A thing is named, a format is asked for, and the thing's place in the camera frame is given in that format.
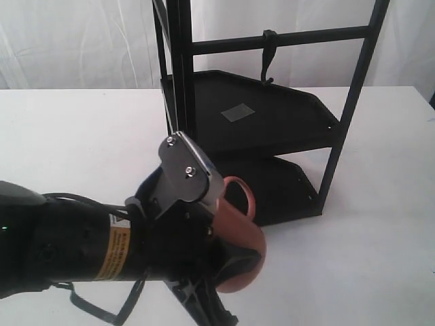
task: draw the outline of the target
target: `white backdrop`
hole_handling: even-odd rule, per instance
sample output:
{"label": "white backdrop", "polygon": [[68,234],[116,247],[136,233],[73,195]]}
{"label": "white backdrop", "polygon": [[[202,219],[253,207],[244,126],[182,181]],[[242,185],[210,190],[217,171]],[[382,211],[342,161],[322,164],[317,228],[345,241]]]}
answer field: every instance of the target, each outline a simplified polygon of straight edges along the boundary
{"label": "white backdrop", "polygon": [[[151,0],[0,0],[0,88],[157,88]],[[192,0],[194,40],[367,24],[374,0]],[[366,85],[435,89],[435,1],[391,0]],[[362,41],[279,48],[284,86],[348,86]],[[195,69],[259,78],[261,51]]]}

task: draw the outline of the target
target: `black shelf rack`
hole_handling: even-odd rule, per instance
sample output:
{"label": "black shelf rack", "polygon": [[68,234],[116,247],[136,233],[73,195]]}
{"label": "black shelf rack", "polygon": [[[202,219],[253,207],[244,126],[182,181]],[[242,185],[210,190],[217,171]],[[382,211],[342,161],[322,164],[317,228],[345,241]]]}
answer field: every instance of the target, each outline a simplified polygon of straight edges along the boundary
{"label": "black shelf rack", "polygon": [[[388,5],[389,0],[376,0],[366,26],[275,34],[275,47],[364,39],[338,121],[307,92],[223,71],[194,72],[196,55],[266,49],[270,39],[263,34],[193,42],[190,0],[167,0],[166,5],[153,0],[168,132],[183,130],[224,176],[237,175],[249,184],[259,225],[321,215]],[[171,53],[171,75],[164,38]],[[234,108],[247,112],[243,119],[228,119],[225,112]],[[301,167],[273,157],[325,147],[331,147],[331,153],[318,193]],[[245,209],[237,187],[230,187],[227,197]]]}

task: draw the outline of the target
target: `black hook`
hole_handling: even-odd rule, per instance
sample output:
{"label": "black hook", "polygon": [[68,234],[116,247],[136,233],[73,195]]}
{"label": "black hook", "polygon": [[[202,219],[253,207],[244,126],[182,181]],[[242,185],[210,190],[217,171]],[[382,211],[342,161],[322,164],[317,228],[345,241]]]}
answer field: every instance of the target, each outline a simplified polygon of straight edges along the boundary
{"label": "black hook", "polygon": [[262,58],[262,69],[261,69],[261,82],[264,86],[273,83],[273,78],[266,80],[267,69],[272,63],[275,53],[277,53],[278,47],[278,34],[270,29],[263,31],[264,38],[264,49]]}

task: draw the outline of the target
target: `black strap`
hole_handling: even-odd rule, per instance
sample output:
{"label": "black strap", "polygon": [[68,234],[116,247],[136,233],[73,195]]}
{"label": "black strap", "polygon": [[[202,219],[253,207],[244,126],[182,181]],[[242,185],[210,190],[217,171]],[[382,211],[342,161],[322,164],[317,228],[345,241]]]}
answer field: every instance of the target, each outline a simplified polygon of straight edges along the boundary
{"label": "black strap", "polygon": [[266,80],[267,69],[272,63],[278,47],[278,34],[270,29],[263,32],[264,49],[262,57],[261,82],[267,86],[273,83],[273,78]]}
{"label": "black strap", "polygon": [[139,296],[141,295],[143,286],[145,285],[145,276],[135,282],[130,294],[127,297],[127,300],[118,314],[112,314],[111,312],[101,309],[80,297],[75,292],[73,283],[55,283],[53,285],[59,289],[70,290],[71,295],[69,299],[77,308],[87,312],[88,314],[91,314],[94,317],[97,317],[98,319],[101,319],[102,321],[105,321],[106,323],[112,324],[113,326],[123,326],[133,311],[133,308],[136,306]]}

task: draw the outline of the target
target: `gray square sticker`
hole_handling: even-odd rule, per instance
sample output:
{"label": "gray square sticker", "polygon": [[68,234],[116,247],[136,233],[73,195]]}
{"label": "gray square sticker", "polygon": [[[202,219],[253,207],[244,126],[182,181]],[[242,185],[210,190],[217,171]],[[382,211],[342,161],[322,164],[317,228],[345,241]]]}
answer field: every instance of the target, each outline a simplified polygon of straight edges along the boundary
{"label": "gray square sticker", "polygon": [[255,111],[248,107],[245,103],[242,103],[221,113],[228,119],[229,122],[235,122],[255,113]]}

